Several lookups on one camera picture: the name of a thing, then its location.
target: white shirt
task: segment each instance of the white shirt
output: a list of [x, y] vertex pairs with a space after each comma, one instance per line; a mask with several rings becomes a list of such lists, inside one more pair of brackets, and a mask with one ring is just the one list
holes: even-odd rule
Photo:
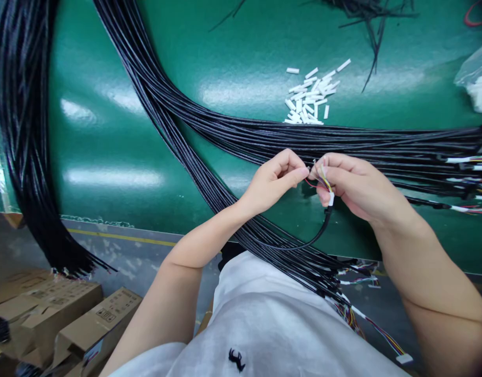
[[221, 271], [201, 334], [148, 350], [111, 377], [210, 375], [409, 376], [323, 298], [248, 251]]

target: hand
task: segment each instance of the hand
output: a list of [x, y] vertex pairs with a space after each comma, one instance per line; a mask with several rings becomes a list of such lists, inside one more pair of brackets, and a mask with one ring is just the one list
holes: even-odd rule
[[[340, 153], [327, 153], [312, 168], [310, 179], [316, 179], [316, 166], [322, 165], [325, 159], [326, 179], [335, 195], [341, 197], [357, 217], [372, 225], [390, 225], [416, 214], [389, 179], [365, 160]], [[327, 207], [330, 200], [328, 190], [320, 183], [317, 192], [321, 204]]]
[[253, 217], [274, 204], [309, 175], [304, 162], [291, 149], [285, 149], [258, 168], [238, 203]]

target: plastic bag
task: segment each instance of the plastic bag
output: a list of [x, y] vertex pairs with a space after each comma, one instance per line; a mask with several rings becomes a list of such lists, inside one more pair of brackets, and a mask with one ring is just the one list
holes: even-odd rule
[[475, 111], [482, 113], [482, 46], [462, 64], [454, 83], [466, 88]]

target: white plastic connector pile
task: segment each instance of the white plastic connector pile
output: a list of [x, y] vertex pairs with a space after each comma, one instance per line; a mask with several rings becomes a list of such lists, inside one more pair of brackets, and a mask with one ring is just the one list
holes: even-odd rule
[[[305, 75], [303, 84], [290, 88], [288, 93], [291, 97], [285, 100], [286, 106], [289, 108], [289, 114], [284, 122], [290, 124], [323, 125], [324, 123], [319, 120], [319, 105], [327, 103], [327, 97], [337, 92], [340, 80], [333, 82], [333, 77], [350, 63], [351, 59], [347, 59], [340, 67], [320, 79], [316, 76], [319, 71], [316, 67]], [[286, 72], [298, 74], [300, 70], [287, 68]], [[330, 105], [326, 104], [324, 106], [323, 119], [328, 119], [329, 114]]]

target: cardboard box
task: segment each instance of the cardboard box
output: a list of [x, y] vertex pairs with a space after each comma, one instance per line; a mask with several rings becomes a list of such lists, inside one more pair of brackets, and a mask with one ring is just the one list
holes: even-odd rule
[[56, 338], [52, 367], [75, 356], [80, 366], [71, 373], [91, 377], [115, 349], [141, 300], [123, 287], [62, 329]]
[[53, 278], [50, 271], [29, 269], [3, 279], [0, 281], [0, 304]]
[[0, 344], [0, 350], [11, 358], [47, 367], [58, 332], [102, 299], [96, 283], [68, 279], [42, 283], [0, 304], [0, 318], [10, 334], [10, 341]]

